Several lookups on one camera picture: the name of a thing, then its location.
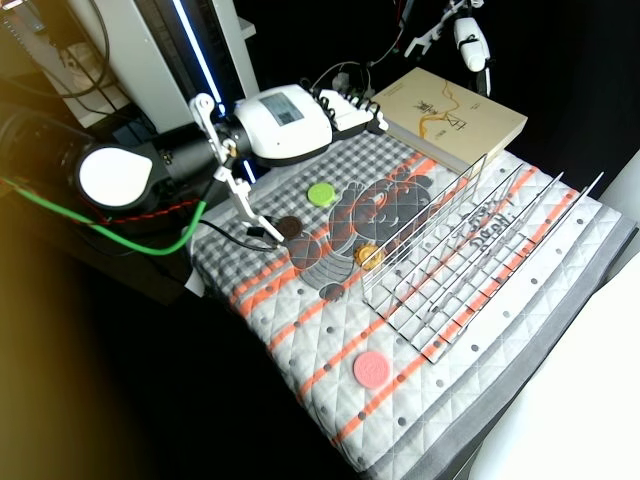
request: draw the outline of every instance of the yellow disc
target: yellow disc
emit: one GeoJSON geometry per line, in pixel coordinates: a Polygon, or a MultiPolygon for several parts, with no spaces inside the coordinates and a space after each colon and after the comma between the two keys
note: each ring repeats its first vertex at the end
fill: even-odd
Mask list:
{"type": "Polygon", "coordinates": [[[376,245],[362,245],[355,252],[354,257],[356,263],[367,272],[369,270],[373,270],[384,260],[384,251],[382,250],[376,253],[375,257],[369,259],[369,257],[371,257],[371,255],[373,255],[377,249],[378,247],[376,245]]]}

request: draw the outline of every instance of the green cable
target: green cable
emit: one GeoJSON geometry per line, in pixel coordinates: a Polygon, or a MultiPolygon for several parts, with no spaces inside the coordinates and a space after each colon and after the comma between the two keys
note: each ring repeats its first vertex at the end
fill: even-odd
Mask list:
{"type": "Polygon", "coordinates": [[[196,211],[193,214],[193,218],[191,219],[191,223],[189,224],[187,231],[184,232],[184,235],[182,235],[182,237],[180,237],[180,239],[176,243],[174,243],[173,245],[167,248],[151,248],[145,245],[140,245],[138,243],[132,242],[131,240],[127,240],[126,238],[121,237],[120,235],[113,233],[112,231],[100,225],[95,225],[91,219],[83,215],[80,215],[79,213],[76,213],[72,210],[69,210],[65,207],[61,207],[60,205],[50,202],[49,200],[45,200],[44,198],[39,197],[35,193],[32,193],[28,190],[23,189],[22,187],[20,187],[20,185],[12,182],[11,180],[8,180],[3,177],[0,177],[0,180],[4,181],[8,185],[11,185],[16,190],[16,192],[18,192],[20,195],[25,197],[27,200],[30,200],[33,203],[36,203],[41,207],[46,208],[47,210],[51,210],[52,212],[55,212],[65,217],[76,220],[77,222],[85,223],[87,224],[88,227],[93,228],[96,232],[101,233],[105,237],[110,238],[114,242],[117,242],[120,245],[124,245],[125,247],[130,248],[131,250],[135,250],[136,252],[145,253],[147,255],[154,255],[158,257],[163,255],[170,255],[185,246],[185,244],[187,243],[191,235],[193,235],[193,233],[196,231],[196,228],[198,228],[198,222],[200,221],[200,218],[202,218],[204,209],[207,207],[207,203],[202,200],[198,203],[198,206],[196,207],[196,211]]]}

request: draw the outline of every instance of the quilted mat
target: quilted mat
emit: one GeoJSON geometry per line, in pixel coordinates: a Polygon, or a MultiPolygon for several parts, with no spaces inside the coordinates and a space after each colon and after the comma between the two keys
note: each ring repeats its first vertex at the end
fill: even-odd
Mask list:
{"type": "MultiPolygon", "coordinates": [[[[515,217],[551,178],[507,152],[485,167],[474,198],[517,167],[503,212],[515,217]]],[[[544,238],[577,196],[557,182],[520,229],[537,248],[500,285],[496,276],[480,278],[476,288],[487,301],[476,308],[470,297],[464,307],[475,309],[473,321],[437,330],[442,354],[425,355],[364,301],[354,252],[383,244],[456,178],[391,137],[363,133],[254,186],[254,211],[302,223],[276,251],[240,248],[204,226],[190,245],[205,284],[246,319],[301,405],[366,477],[441,475],[542,362],[634,227],[584,197],[544,238]],[[307,199],[318,182],[336,191],[329,207],[307,199]],[[381,355],[389,369],[374,388],[354,374],[365,352],[381,355]]],[[[246,238],[229,202],[204,218],[246,238]]],[[[492,271],[509,263],[492,261],[492,271]]]]}

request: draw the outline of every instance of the pink coaster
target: pink coaster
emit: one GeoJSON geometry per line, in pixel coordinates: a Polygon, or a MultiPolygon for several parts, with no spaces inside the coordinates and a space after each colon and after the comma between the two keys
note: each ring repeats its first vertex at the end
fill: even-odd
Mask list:
{"type": "Polygon", "coordinates": [[[365,388],[379,388],[385,384],[391,368],[387,359],[379,352],[364,352],[353,362],[353,374],[365,388]]]}

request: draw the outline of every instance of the wire rack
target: wire rack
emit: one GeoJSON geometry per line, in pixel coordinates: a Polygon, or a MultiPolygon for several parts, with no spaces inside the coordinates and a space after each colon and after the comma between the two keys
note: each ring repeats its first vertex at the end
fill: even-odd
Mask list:
{"type": "Polygon", "coordinates": [[[522,166],[479,195],[484,166],[483,157],[361,265],[365,302],[432,363],[601,177],[541,234],[529,236],[523,227],[562,174],[528,204],[515,206],[510,197],[522,166]]]}

